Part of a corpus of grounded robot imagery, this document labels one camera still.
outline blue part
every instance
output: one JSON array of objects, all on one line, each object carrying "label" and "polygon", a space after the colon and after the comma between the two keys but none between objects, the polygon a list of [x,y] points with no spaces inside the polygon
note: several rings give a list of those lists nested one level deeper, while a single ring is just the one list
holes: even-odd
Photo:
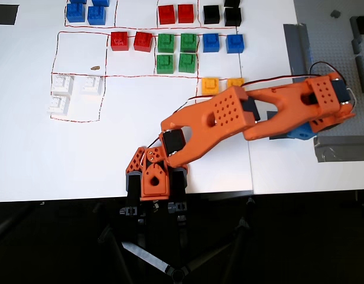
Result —
[{"label": "blue part", "polygon": [[219,34],[203,34],[203,52],[219,52]]},{"label": "blue part", "polygon": [[291,130],[287,133],[288,138],[300,139],[300,140],[309,140],[312,137],[316,136],[317,133],[312,132],[312,128],[310,123],[304,123],[303,125]]},{"label": "blue part", "polygon": [[110,5],[110,0],[93,0],[93,5],[108,7]]},{"label": "blue part", "polygon": [[87,20],[90,25],[105,25],[106,8],[103,6],[90,6],[87,11]]},{"label": "blue part", "polygon": [[83,4],[68,4],[66,18],[69,22],[85,22],[85,6]]},{"label": "blue part", "polygon": [[226,39],[227,53],[242,53],[245,49],[241,34],[229,34]]},{"label": "blue part", "polygon": [[78,4],[78,3],[86,4],[86,0],[70,0],[70,3],[73,3],[73,4]]}]

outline orange block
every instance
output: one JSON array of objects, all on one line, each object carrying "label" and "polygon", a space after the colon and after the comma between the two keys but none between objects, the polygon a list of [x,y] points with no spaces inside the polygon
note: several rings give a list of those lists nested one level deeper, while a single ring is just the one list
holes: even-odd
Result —
[{"label": "orange block", "polygon": [[228,79],[227,80],[227,88],[232,86],[239,86],[241,87],[242,84],[245,83],[244,78],[237,78],[237,79]]},{"label": "orange block", "polygon": [[219,93],[219,79],[218,78],[203,78],[201,80],[201,93],[202,95],[217,95]]}]

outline cable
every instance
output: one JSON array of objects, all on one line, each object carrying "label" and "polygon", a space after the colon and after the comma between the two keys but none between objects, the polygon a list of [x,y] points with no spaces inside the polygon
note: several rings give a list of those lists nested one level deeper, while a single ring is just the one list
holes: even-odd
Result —
[{"label": "cable", "polygon": [[280,80],[280,79],[295,79],[295,78],[303,78],[303,77],[320,77],[320,76],[321,75],[317,75],[317,74],[285,75],[285,76],[278,76],[278,77],[269,78],[269,79],[262,79],[262,80],[256,80],[256,81],[246,82],[246,83],[242,84],[241,87],[253,85],[253,84],[256,84],[256,83],[262,83],[262,82],[269,82],[269,81],[274,81],[274,80]]},{"label": "cable", "polygon": [[312,64],[312,66],[310,67],[310,74],[311,74],[311,72],[312,72],[312,68],[315,66],[315,65],[317,65],[317,64],[326,64],[329,68],[331,68],[331,70],[333,70],[333,71],[335,71],[336,73],[338,73],[338,75],[340,75],[340,77],[342,78],[342,80],[343,80],[343,82],[345,83],[345,86],[347,86],[347,83],[346,83],[346,79],[345,79],[345,77],[333,66],[333,65],[331,65],[331,64],[329,64],[329,63],[327,63],[327,62],[325,62],[325,61],[318,61],[318,62],[315,62],[315,63],[313,63]]}]

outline white table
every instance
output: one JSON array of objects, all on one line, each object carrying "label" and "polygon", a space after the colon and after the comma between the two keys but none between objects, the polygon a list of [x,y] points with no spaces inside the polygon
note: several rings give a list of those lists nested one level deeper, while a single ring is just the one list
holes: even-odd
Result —
[{"label": "white table", "polygon": [[[197,76],[221,79],[243,76],[255,80],[290,74],[282,24],[296,23],[293,0],[278,3],[244,0],[243,24],[238,29],[238,33],[245,35],[246,43],[246,50],[240,56],[241,67],[237,54],[226,54],[225,37],[220,37],[218,54],[203,54],[200,43],[199,75],[188,75],[191,78],[186,79],[152,76],[153,52],[131,49],[113,53],[106,47],[112,31],[128,31],[132,44],[136,28],[157,28],[157,1],[137,2],[144,4],[140,11],[134,11],[131,1],[120,0],[115,18],[116,1],[111,0],[106,26],[90,28],[68,27],[69,23],[64,22],[65,1],[47,4],[27,1],[20,3],[14,26],[0,26],[0,201],[125,196],[124,170],[132,155],[138,146],[153,141],[164,118],[187,98],[200,94],[201,80]],[[2,3],[18,4],[13,0]],[[159,5],[176,3],[159,1]],[[213,4],[222,5],[222,0],[199,0],[202,23],[203,5]],[[219,28],[207,30],[200,28],[196,18],[194,24],[188,25],[191,29],[147,32],[153,35],[217,32],[224,36],[236,33],[234,29],[221,29],[223,23],[222,18]],[[179,56],[179,37],[176,40],[175,62]],[[92,71],[93,66],[101,68]],[[81,74],[106,75],[104,97],[73,93],[68,116],[53,117],[70,122],[50,119],[46,110],[51,72],[77,74],[74,76],[77,90]],[[223,89],[225,80],[220,82]],[[267,104],[258,106],[261,116],[266,109],[272,109]],[[364,163],[318,164],[311,141],[265,139],[249,145],[239,134],[191,163],[187,192],[364,188]],[[302,155],[296,158],[294,153]],[[350,169],[352,165],[348,180],[339,175],[339,169]],[[315,180],[315,184],[299,180],[297,174],[305,171],[311,176],[304,181]],[[340,188],[338,180],[343,181]]]}]

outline orange bracket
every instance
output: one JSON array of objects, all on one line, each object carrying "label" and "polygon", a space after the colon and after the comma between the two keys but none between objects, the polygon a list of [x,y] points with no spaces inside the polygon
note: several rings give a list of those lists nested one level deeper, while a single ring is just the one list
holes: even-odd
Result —
[{"label": "orange bracket", "polygon": [[[341,105],[331,83],[331,80],[335,79],[340,79],[339,75],[331,73],[301,83],[247,92],[248,96],[254,99],[274,104],[278,108],[278,113],[270,120],[259,122],[256,126],[245,130],[243,132],[245,139],[256,140],[284,134],[309,121],[325,120],[327,127],[335,121],[350,118],[347,113],[348,108],[342,108],[343,111],[340,112]],[[310,103],[309,97],[313,93],[317,104]],[[320,129],[324,127],[313,127],[314,132]]]},{"label": "orange bracket", "polygon": [[247,101],[245,90],[233,86],[214,98],[187,106],[161,123],[163,133],[168,130],[191,127],[192,136],[184,148],[165,157],[171,167],[180,167],[201,158],[220,141],[255,125],[252,112],[242,110],[241,101]]}]

